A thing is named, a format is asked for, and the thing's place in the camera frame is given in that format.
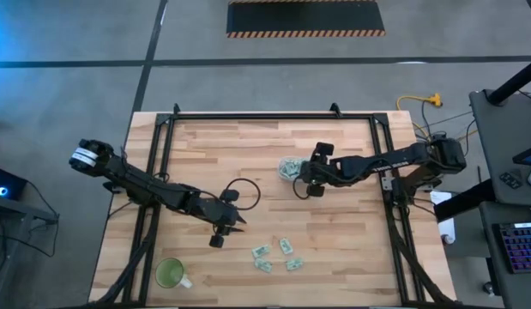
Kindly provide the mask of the black pole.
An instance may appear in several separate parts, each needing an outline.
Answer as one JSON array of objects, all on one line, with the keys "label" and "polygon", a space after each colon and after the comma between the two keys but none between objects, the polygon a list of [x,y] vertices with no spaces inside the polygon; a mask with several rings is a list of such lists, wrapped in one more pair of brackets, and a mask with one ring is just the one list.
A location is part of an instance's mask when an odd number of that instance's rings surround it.
[{"label": "black pole", "polygon": [[493,106],[501,106],[513,93],[531,82],[531,63],[486,96]]}]

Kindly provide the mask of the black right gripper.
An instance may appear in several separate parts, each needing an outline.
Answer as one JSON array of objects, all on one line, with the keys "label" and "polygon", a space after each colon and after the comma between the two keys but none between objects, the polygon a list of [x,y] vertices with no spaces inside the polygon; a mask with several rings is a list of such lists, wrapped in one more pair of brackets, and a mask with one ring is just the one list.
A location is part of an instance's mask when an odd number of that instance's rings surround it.
[{"label": "black right gripper", "polygon": [[308,161],[301,163],[301,179],[307,184],[306,193],[309,197],[322,197],[324,185],[340,186],[343,184],[338,168],[329,164],[328,156],[332,155],[333,144],[318,142]]}]

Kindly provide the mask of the black computer with blue light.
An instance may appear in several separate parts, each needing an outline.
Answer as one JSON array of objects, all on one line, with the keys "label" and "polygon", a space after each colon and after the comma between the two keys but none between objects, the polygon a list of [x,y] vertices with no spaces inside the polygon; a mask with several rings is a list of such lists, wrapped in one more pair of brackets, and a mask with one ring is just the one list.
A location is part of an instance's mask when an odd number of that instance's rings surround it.
[{"label": "black computer with blue light", "polygon": [[0,168],[0,197],[19,201],[27,180]]}]

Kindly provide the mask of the black desk leg bar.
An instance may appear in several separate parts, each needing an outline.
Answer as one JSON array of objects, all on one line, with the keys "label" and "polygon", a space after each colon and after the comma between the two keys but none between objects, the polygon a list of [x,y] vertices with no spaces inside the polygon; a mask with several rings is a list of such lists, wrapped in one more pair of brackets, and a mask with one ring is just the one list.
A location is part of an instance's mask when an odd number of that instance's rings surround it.
[{"label": "black desk leg bar", "polygon": [[435,212],[437,222],[453,218],[470,209],[477,208],[482,202],[495,202],[496,196],[492,181],[485,180],[472,188],[456,194],[451,199],[437,205],[438,213]]}]

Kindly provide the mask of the grey metal stand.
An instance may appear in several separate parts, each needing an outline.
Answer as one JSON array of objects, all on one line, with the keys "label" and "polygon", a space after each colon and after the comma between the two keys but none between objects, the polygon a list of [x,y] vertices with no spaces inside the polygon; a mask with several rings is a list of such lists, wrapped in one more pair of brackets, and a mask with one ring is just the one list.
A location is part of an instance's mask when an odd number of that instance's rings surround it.
[{"label": "grey metal stand", "polygon": [[28,243],[29,229],[34,220],[55,225],[58,216],[54,210],[36,209],[0,197],[0,307],[5,289],[13,277],[19,248],[25,246],[47,255],[44,250]]}]

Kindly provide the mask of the black hazard-striped floor mat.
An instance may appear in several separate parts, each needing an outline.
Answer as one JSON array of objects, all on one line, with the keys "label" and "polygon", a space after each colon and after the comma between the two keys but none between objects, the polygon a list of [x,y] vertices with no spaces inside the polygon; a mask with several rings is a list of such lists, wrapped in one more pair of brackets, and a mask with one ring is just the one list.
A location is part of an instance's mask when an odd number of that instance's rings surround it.
[{"label": "black hazard-striped floor mat", "polygon": [[383,37],[377,0],[231,0],[229,39]]}]

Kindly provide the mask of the black tablet screen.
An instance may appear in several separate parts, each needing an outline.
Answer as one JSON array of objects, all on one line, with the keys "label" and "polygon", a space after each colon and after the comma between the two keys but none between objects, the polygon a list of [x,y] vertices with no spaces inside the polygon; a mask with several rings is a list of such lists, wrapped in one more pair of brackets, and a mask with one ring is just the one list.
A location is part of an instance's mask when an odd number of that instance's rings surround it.
[{"label": "black tablet screen", "polygon": [[531,166],[531,148],[515,155],[512,161],[518,165]]}]

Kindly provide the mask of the black aluminium table frame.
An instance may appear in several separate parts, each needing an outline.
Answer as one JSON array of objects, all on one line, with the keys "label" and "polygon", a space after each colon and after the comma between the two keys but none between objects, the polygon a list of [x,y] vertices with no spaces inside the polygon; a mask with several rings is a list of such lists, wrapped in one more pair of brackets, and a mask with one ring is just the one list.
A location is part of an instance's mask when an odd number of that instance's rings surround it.
[{"label": "black aluminium table frame", "polygon": [[[162,209],[137,210],[124,194],[112,200],[90,300],[102,298],[128,263],[129,252],[151,227],[158,234],[115,307],[391,307],[429,306],[427,286],[392,246],[391,237],[413,239],[413,254],[447,297],[455,290],[437,222],[427,209],[406,215],[388,203],[373,176],[347,188],[328,188],[303,199],[303,189],[281,179],[283,157],[309,156],[318,142],[343,154],[374,155],[414,141],[407,112],[138,112],[126,142],[130,164],[167,173],[170,180],[219,193],[229,182],[240,192],[243,233],[209,245],[211,226]],[[285,255],[279,240],[288,238]],[[251,250],[269,245],[254,266]],[[176,258],[191,288],[162,288],[159,263]],[[286,261],[302,258],[301,269]]]}]

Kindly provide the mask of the clear bag of bills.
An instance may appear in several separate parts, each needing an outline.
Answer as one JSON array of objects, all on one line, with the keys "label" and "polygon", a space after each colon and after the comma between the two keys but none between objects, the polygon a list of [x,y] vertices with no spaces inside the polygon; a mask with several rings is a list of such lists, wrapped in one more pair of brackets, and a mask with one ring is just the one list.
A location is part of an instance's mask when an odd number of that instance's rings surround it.
[{"label": "clear bag of bills", "polygon": [[300,175],[300,170],[305,158],[299,157],[283,157],[279,161],[277,172],[281,179],[293,181]]}]

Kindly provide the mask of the green ceramic mug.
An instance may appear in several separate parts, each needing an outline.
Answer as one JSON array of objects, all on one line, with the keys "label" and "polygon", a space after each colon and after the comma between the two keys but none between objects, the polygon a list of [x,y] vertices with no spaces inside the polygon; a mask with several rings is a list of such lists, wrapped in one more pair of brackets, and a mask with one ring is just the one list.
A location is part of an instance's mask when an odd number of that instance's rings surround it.
[{"label": "green ceramic mug", "polygon": [[162,260],[156,268],[155,280],[162,288],[191,288],[193,283],[189,280],[185,267],[174,257]]}]

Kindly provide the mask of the dark grey desk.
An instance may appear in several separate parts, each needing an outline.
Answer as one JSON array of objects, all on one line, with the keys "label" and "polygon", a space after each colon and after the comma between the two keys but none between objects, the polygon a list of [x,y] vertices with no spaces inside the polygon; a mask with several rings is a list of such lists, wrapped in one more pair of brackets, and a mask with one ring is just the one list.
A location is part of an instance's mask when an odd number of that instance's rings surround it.
[{"label": "dark grey desk", "polygon": [[531,166],[513,162],[531,148],[531,99],[513,94],[502,106],[494,106],[485,91],[472,92],[469,99],[496,199],[531,207]]},{"label": "dark grey desk", "polygon": [[531,222],[531,209],[493,202],[479,206],[484,235],[490,256],[486,259],[495,295],[506,309],[531,309],[531,273],[511,274],[502,258],[492,225]]}]

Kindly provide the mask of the white box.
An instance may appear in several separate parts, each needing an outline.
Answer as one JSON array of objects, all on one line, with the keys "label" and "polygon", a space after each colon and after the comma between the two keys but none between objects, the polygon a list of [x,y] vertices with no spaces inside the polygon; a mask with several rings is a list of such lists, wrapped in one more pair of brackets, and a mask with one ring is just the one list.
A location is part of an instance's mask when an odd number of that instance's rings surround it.
[{"label": "white box", "polygon": [[[452,198],[452,194],[444,191],[431,191],[430,192],[431,201],[434,204],[434,210],[436,213],[439,212],[437,205],[441,202],[445,202]],[[438,224],[439,233],[441,240],[444,245],[453,245],[456,241],[456,230],[455,223],[453,218],[445,219],[440,221]]]}]

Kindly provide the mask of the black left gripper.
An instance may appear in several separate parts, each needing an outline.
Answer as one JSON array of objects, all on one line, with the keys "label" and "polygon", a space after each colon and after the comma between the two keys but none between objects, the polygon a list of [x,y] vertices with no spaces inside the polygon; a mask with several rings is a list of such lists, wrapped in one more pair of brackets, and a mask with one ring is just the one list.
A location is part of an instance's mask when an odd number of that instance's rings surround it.
[{"label": "black left gripper", "polygon": [[205,198],[202,200],[202,212],[205,219],[213,225],[214,235],[209,241],[211,247],[221,248],[225,236],[230,233],[244,232],[244,230],[235,227],[237,221],[247,223],[232,204],[238,200],[238,197],[239,193],[236,190],[225,189],[218,199]]}]

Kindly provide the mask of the backlit black keyboard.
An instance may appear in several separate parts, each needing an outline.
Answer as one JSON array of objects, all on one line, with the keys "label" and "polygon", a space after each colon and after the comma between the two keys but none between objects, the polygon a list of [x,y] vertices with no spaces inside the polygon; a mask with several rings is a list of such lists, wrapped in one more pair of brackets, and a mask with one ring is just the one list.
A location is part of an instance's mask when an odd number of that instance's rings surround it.
[{"label": "backlit black keyboard", "polygon": [[508,271],[531,273],[531,222],[497,223],[492,230]]}]

